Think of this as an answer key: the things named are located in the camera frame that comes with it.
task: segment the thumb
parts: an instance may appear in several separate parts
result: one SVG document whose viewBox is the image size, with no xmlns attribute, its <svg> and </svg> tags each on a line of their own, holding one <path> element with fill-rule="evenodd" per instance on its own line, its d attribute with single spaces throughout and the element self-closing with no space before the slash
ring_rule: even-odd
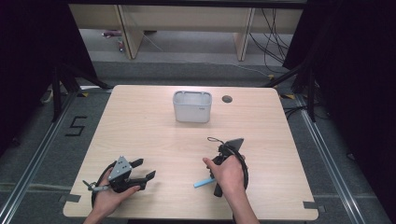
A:
<svg viewBox="0 0 396 224">
<path fill-rule="evenodd" d="M 202 161 L 207 165 L 209 169 L 213 171 L 213 169 L 216 169 L 215 167 L 217 166 L 212 160 L 208 158 L 203 158 Z"/>
</svg>

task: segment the white container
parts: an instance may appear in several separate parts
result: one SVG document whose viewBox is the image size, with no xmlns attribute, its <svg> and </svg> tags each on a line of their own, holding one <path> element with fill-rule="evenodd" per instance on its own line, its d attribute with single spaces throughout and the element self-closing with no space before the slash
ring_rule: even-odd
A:
<svg viewBox="0 0 396 224">
<path fill-rule="evenodd" d="M 206 91 L 177 91 L 173 97 L 176 120 L 206 123 L 210 120 L 212 95 Z"/>
</svg>

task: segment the tape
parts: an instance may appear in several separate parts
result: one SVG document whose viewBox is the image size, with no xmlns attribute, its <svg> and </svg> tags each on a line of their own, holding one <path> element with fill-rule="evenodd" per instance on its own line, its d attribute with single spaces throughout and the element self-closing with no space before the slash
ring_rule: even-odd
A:
<svg viewBox="0 0 396 224">
<path fill-rule="evenodd" d="M 314 202 L 303 202 L 305 209 L 318 209 L 318 206 Z"/>
<path fill-rule="evenodd" d="M 81 92 L 77 95 L 77 97 L 88 97 L 88 93 L 87 92 Z"/>
<path fill-rule="evenodd" d="M 279 94 L 279 98 L 295 100 L 294 94 Z"/>
<path fill-rule="evenodd" d="M 59 199 L 59 202 L 60 203 L 65 203 L 65 202 L 78 203 L 80 198 L 81 198 L 81 195 L 67 194 L 67 195 L 62 195 L 61 198 Z"/>
<path fill-rule="evenodd" d="M 325 206 L 318 206 L 318 210 L 319 210 L 319 212 L 321 212 L 321 213 L 327 212 Z"/>
</svg>

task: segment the right hand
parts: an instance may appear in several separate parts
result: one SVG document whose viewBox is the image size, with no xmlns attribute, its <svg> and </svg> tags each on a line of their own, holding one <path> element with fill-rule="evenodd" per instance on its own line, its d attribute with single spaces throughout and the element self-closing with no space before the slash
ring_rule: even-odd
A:
<svg viewBox="0 0 396 224">
<path fill-rule="evenodd" d="M 221 165 L 216 165 L 209 158 L 203 158 L 203 161 L 212 171 L 225 197 L 245 191 L 242 165 L 234 155 L 228 157 Z"/>
</svg>

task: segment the small hole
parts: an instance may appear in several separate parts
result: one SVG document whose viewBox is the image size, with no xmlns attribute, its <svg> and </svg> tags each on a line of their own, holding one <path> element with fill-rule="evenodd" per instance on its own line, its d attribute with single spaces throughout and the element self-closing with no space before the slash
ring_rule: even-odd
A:
<svg viewBox="0 0 396 224">
<path fill-rule="evenodd" d="M 227 103 L 227 104 L 233 101 L 233 97 L 231 97 L 231 96 L 229 96 L 229 95 L 225 95 L 225 96 L 223 96 L 221 99 L 222 99 L 222 101 L 223 101 L 224 103 Z"/>
</svg>

